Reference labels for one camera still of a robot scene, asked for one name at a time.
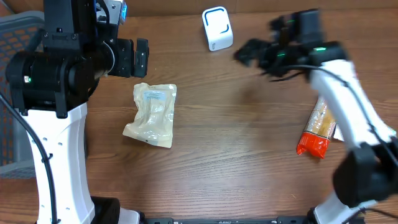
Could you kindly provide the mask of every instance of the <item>plastic bag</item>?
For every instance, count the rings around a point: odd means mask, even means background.
[[[335,126],[336,121],[325,99],[320,96],[297,145],[297,154],[308,151],[313,156],[325,158]]]
[[[134,85],[134,102],[138,112],[123,135],[161,147],[172,147],[174,103],[177,87],[146,83]]]

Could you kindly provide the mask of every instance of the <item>snack package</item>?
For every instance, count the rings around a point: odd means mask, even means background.
[[[323,159],[335,126],[336,121],[328,110],[325,99],[320,96],[297,145],[297,154],[308,151]]]
[[[134,102],[138,112],[134,122],[124,128],[123,135],[153,146],[172,147],[176,95],[174,84],[134,85]]]

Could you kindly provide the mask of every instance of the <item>wooden table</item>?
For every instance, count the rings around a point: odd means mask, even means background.
[[[209,52],[200,16],[129,18],[119,37],[149,39],[148,75],[102,78],[88,102],[86,128],[92,195],[117,197],[148,217],[265,218],[304,215],[330,193],[345,156],[333,142],[322,161],[295,148],[317,100],[302,77],[269,83],[232,54],[267,39],[282,13],[234,14],[234,45]],[[329,40],[342,41],[381,118],[398,129],[398,10],[328,11]],[[171,149],[122,135],[137,111],[136,83],[177,85]],[[377,207],[398,214],[397,197]],[[0,180],[0,223],[37,218],[35,180]],[[369,213],[371,223],[393,220]]]

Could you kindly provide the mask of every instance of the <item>red plastic wrapper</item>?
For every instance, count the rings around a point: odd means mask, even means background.
[[[311,155],[324,159],[335,126],[336,121],[328,110],[325,99],[319,97],[297,145],[297,154],[308,151]]]

